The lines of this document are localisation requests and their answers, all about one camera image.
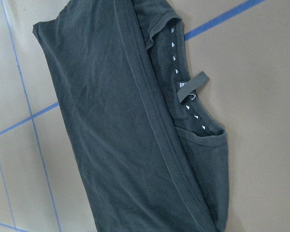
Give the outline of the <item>black graphic t-shirt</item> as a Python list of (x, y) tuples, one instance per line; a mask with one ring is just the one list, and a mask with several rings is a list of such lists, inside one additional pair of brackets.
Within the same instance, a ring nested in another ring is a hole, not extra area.
[(33, 26), (100, 232), (222, 232), (227, 133), (164, 0), (72, 0)]

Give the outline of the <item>brown paper table cover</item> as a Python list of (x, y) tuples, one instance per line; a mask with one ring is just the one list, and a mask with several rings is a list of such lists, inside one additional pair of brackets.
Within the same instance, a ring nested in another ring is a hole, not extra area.
[[(32, 26), (65, 0), (0, 0), (0, 232), (93, 232)], [(228, 232), (290, 232), (290, 0), (172, 0), (191, 75), (228, 134)]]

